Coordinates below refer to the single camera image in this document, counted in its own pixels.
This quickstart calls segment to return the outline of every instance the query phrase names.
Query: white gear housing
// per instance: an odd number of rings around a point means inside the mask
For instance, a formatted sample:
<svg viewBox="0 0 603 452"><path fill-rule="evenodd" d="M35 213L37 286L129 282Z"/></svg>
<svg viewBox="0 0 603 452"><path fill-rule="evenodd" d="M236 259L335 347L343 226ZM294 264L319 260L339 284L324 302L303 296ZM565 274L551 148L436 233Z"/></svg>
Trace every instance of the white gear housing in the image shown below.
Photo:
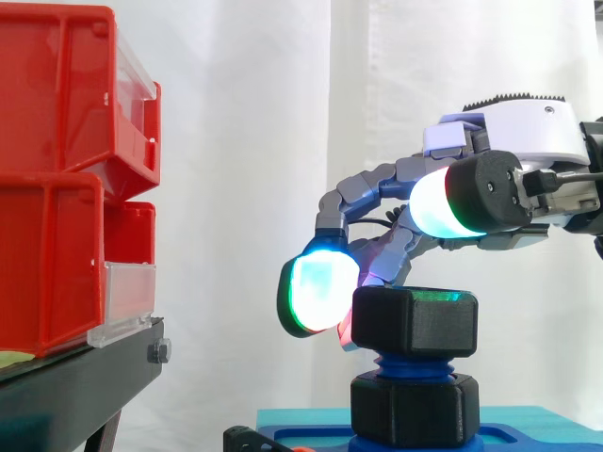
<svg viewBox="0 0 603 452"><path fill-rule="evenodd" d="M531 167L554 162L589 165L590 159L572 106L556 100L524 99L499 102L445 115L440 122L475 122L483 116L490 149L514 153Z"/></svg>

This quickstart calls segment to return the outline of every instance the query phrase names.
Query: blue tray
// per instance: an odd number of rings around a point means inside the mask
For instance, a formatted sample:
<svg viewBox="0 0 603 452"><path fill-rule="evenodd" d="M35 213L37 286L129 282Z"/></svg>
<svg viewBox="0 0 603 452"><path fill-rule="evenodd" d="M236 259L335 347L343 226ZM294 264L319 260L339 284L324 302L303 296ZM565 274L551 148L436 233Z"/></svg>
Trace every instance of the blue tray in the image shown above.
<svg viewBox="0 0 603 452"><path fill-rule="evenodd" d="M542 408L482 408L481 421L480 437L454 449L456 452L603 452L602 432ZM402 450L354 438L348 409L262 410L257 427L260 433L286 446L306 446L316 452Z"/></svg>

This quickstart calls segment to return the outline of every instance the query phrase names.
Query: gear teeth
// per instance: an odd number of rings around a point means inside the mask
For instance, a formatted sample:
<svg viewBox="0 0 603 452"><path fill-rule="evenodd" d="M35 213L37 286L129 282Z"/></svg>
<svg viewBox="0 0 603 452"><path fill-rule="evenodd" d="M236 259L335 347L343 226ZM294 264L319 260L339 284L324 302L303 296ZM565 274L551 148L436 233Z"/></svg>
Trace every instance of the gear teeth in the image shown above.
<svg viewBox="0 0 603 452"><path fill-rule="evenodd" d="M565 98L563 96L532 96L528 92L516 93L516 94L502 94L492 99L487 99L485 101L476 102L475 104L465 105L463 107L463 111L471 111L477 108L482 108L488 105L498 104L500 102L507 101L517 101L523 99L537 99L543 101L560 101L565 102Z"/></svg>

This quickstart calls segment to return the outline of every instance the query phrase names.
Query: yellow object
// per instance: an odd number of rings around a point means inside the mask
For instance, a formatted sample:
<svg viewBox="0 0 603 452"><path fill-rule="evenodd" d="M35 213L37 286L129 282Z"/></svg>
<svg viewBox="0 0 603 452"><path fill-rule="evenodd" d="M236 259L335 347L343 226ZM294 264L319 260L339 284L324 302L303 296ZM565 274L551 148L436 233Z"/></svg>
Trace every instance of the yellow object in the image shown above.
<svg viewBox="0 0 603 452"><path fill-rule="evenodd" d="M0 369L15 363L25 363L35 358L31 353L21 351L0 351Z"/></svg>

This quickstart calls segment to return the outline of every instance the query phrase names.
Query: teal surface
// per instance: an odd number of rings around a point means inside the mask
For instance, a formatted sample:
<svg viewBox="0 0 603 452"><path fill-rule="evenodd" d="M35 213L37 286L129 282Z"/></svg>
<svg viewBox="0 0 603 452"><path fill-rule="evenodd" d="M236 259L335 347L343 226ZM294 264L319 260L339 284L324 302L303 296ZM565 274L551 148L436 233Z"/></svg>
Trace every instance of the teal surface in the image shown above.
<svg viewBox="0 0 603 452"><path fill-rule="evenodd" d="M594 443L603 444L603 432L590 430L554 412L540 407L485 407L481 409L483 424L506 424L546 443ZM306 410L260 410L257 427L267 426L308 426L308 425L349 425L349 409L306 409ZM325 442L316 438L310 447L343 444L345 439L337 438Z"/></svg>

